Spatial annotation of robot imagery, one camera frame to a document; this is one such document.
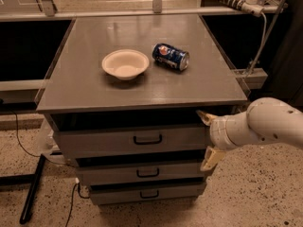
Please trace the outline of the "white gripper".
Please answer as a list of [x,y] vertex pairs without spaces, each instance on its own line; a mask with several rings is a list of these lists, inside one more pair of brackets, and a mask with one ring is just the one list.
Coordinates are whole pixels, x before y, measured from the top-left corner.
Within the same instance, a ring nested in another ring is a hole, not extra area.
[[215,147],[208,146],[205,151],[205,158],[201,163],[202,171],[212,170],[226,154],[225,150],[232,150],[237,145],[230,139],[228,134],[227,123],[232,122],[232,115],[218,116],[197,110],[196,114],[201,118],[203,123],[210,126],[210,139]]

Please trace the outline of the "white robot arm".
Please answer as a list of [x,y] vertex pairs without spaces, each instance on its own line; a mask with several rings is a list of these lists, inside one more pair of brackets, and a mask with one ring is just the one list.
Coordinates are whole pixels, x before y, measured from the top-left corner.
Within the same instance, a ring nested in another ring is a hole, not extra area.
[[285,143],[303,148],[303,113],[289,104],[262,97],[250,103],[242,113],[217,116],[197,111],[209,127],[212,146],[208,146],[201,164],[208,171],[229,150],[245,145]]

